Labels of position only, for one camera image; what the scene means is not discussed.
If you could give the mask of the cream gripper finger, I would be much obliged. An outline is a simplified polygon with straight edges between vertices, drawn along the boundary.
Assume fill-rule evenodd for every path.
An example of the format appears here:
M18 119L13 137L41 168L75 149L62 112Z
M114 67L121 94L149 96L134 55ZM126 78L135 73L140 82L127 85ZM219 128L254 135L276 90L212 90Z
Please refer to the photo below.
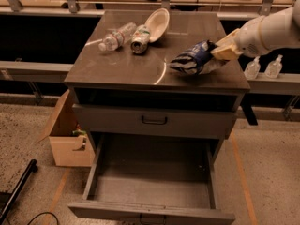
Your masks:
M217 60L233 60L238 57L238 50L235 46L216 47L211 51L211 54Z
M218 41L216 43L216 45L218 47L223 47L223 46L230 46L230 45L234 45L236 46L236 38L239 35L240 29L237 28L235 30L233 30L230 34L228 34L226 37L224 37L223 39L221 39L220 41Z

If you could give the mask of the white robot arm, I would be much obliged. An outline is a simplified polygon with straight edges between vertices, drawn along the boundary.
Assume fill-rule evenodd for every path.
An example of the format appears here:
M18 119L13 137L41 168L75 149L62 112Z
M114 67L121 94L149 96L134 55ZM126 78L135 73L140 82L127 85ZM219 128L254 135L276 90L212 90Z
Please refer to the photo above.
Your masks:
M217 60L240 55L257 57L282 48L300 47L300 0L280 12L246 22L216 43L211 54Z

